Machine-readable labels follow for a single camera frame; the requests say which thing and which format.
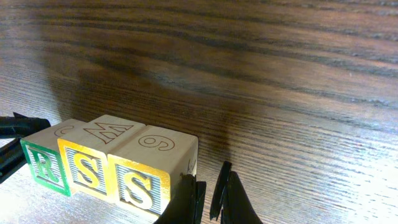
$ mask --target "alphabet block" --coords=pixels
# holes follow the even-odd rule
[[[113,202],[107,153],[145,125],[101,116],[58,139],[68,181],[79,191]]]
[[[57,139],[83,124],[69,119],[21,139],[22,150],[36,182],[66,196],[74,193],[65,175]]]
[[[114,200],[156,219],[170,201],[180,174],[196,175],[198,138],[146,126],[108,154]]]

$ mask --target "table surface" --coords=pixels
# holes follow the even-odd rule
[[[225,160],[264,223],[398,223],[397,6],[1,1],[0,115],[111,114],[197,135],[202,223],[218,223]],[[0,193],[24,202],[2,206],[9,223],[134,222],[47,191],[27,167]]]

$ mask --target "letter m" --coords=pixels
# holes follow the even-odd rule
[[[83,129],[88,133],[104,141],[105,144],[111,142],[113,139],[120,136],[125,131],[134,126],[134,125],[121,125],[121,124],[105,124],[97,122],[95,122],[95,124],[98,126],[98,128],[83,128]]]

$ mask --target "row of blocks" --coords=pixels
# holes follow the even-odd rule
[[[180,175],[196,175],[198,138],[104,115],[69,119],[21,140],[36,182],[157,218]]]

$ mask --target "green block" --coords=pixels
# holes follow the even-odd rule
[[[74,192],[70,188],[63,168],[57,139],[84,124],[69,119],[21,139],[21,146],[34,180],[66,196]]]

